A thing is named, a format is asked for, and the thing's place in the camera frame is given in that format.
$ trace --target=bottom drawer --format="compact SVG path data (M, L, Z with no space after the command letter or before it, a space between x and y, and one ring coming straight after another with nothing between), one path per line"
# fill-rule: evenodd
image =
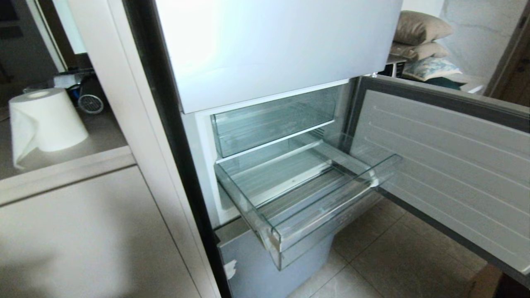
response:
M215 165L219 183L280 270L369 208L374 202L366 195L401 159L380 148L350 156L337 147L351 140L338 139L304 134Z

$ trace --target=patterned cushion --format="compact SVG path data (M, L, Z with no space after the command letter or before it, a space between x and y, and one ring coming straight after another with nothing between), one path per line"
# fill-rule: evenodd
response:
M434 57L425 58L413 63L406 63L403 70L403 76L412 77L420 81L461 73L460 69L458 69L453 63L443 58Z

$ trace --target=white cabinet door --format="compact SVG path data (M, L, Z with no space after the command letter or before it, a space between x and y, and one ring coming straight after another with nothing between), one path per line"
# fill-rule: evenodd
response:
M527 275L528 109L443 90L363 78L352 150L368 141L402 156L385 190Z
M184 113L384 69L401 0L157 0Z
M2 297L199 297L137 166L0 208Z

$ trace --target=freezer compartment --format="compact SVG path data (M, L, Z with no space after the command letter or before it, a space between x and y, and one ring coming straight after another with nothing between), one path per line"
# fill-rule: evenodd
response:
M282 270L365 209L364 197L401 159L339 135L306 133L215 165L217 179ZM367 160L378 159L375 163Z
M217 150L227 157L333 121L343 86L212 115Z

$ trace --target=round metal grille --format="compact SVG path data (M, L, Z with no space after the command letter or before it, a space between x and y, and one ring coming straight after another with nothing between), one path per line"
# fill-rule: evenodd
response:
M97 114L103 110L103 101L91 94L81 95L77 100L77 104L81 110L89 114Z

